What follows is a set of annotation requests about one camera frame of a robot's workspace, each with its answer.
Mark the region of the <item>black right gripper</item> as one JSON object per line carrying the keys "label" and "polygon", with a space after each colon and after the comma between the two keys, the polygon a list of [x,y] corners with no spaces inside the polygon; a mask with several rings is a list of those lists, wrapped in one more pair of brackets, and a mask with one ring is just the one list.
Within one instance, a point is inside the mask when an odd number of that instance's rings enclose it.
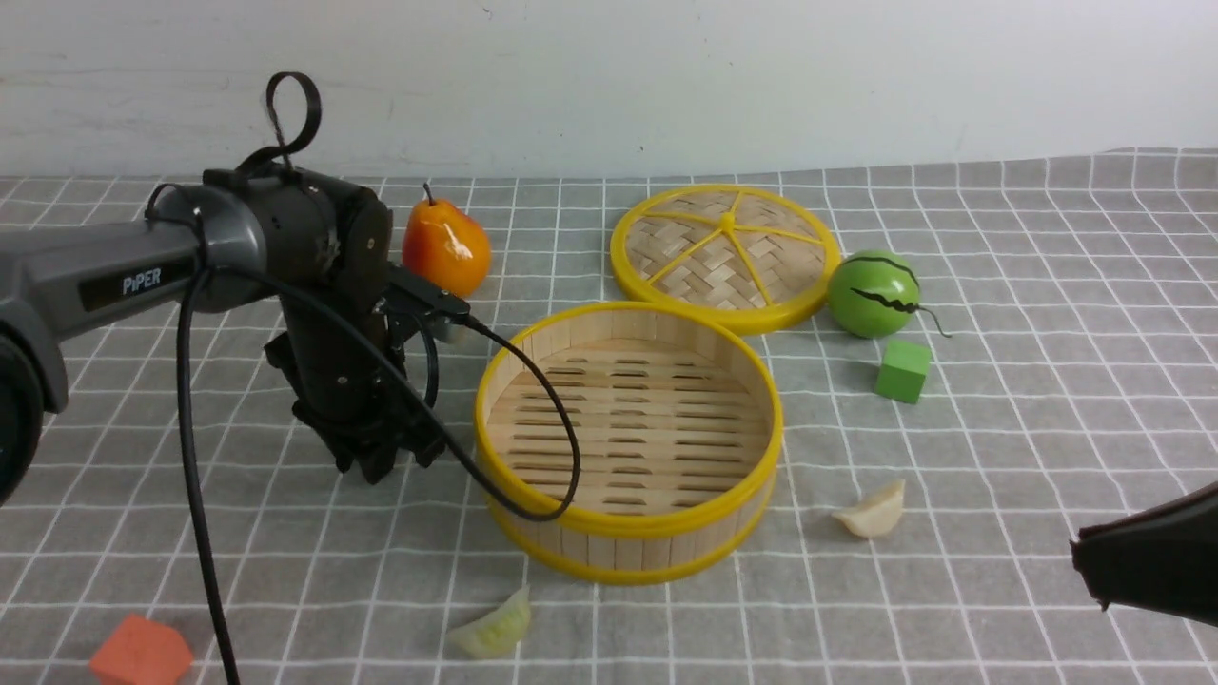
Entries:
{"label": "black right gripper", "polygon": [[1083,527],[1071,566],[1101,611],[1145,609],[1216,626],[1217,485]]}

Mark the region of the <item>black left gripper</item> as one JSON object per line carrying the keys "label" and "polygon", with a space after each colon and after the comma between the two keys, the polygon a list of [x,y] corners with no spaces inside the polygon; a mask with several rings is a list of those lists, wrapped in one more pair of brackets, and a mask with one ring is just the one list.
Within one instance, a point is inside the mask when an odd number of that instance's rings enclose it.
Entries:
{"label": "black left gripper", "polygon": [[386,290],[393,215],[378,193],[314,169],[206,169],[205,186],[252,208],[266,238],[270,285],[286,332],[266,346],[270,367],[295,390],[294,414],[368,484],[389,477],[400,449],[419,468],[447,450],[443,431],[400,375],[401,345],[378,306]]}

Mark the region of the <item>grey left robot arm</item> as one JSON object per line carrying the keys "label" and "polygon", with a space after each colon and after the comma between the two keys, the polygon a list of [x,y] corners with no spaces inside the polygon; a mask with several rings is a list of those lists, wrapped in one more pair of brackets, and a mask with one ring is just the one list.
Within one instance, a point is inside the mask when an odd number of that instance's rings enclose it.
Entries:
{"label": "grey left robot arm", "polygon": [[[130,223],[2,235],[2,496],[33,463],[45,414],[65,411],[65,340],[180,301],[205,267],[227,267],[203,286],[196,310],[223,313],[270,296],[239,267],[297,286],[353,325],[402,368],[418,332],[389,321],[390,286],[435,297],[438,288],[390,262],[393,216],[369,186],[270,165],[241,178],[209,169],[197,186],[162,186]],[[294,414],[334,456],[378,484],[407,451],[429,466],[445,450],[421,401],[339,325],[283,299],[285,332],[266,360],[296,394]]]}

